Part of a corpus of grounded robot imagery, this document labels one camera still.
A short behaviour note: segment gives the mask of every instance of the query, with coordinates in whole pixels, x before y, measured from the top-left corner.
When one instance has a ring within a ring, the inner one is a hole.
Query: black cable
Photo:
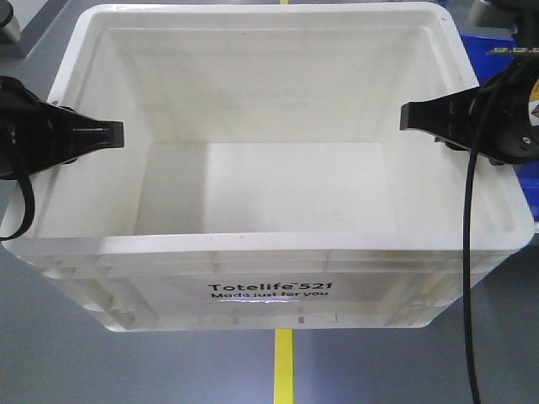
[[[475,370],[475,358],[473,354],[473,329],[472,329],[472,282],[471,282],[471,224],[472,224],[472,194],[475,168],[478,161],[479,146],[494,105],[499,94],[510,77],[512,69],[508,68],[499,80],[494,84],[492,93],[484,107],[475,131],[475,139],[470,149],[470,158],[467,165],[466,189],[464,192],[464,212],[462,218],[462,309],[464,317],[464,343],[466,346],[466,361],[470,391],[473,404],[481,404],[479,395],[478,377]]]
[[[24,216],[20,227],[11,236],[0,237],[0,242],[13,240],[22,236],[31,226],[35,216],[35,197],[32,183],[24,165],[23,159],[19,154],[19,150],[14,143],[11,135],[7,131],[0,132],[0,152],[3,151],[6,160],[11,164],[13,174],[15,175],[19,187],[24,197]]]

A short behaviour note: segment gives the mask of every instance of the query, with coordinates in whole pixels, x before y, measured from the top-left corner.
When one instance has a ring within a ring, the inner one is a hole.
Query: blue bin
[[[515,46],[513,40],[471,35],[461,37],[480,84],[500,74],[511,63],[510,57],[490,56],[487,52],[493,48],[512,48]],[[534,219],[539,221],[539,162],[522,166],[517,175],[531,213]]]
[[[472,35],[461,35],[461,38],[479,84],[484,84],[490,78],[500,74],[513,60],[509,56],[487,55],[494,48],[514,47],[513,40]]]

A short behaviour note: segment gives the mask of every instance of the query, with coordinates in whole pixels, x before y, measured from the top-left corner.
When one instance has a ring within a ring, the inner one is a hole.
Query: yellow tape
[[[294,404],[294,332],[275,330],[274,404]]]

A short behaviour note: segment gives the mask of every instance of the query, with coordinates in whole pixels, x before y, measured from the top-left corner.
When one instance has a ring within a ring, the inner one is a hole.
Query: robotic end effector
[[[481,26],[513,29],[516,47],[490,54],[514,60],[482,87],[404,105],[401,130],[425,130],[451,149],[471,150],[479,121],[488,110],[478,152],[495,164],[538,160],[539,2],[476,0],[470,19]]]

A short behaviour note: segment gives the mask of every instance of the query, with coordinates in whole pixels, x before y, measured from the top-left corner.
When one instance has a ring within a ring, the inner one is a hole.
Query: yellow warning label
[[[530,94],[530,102],[533,103],[539,101],[539,80],[537,80],[536,85],[533,86]]]

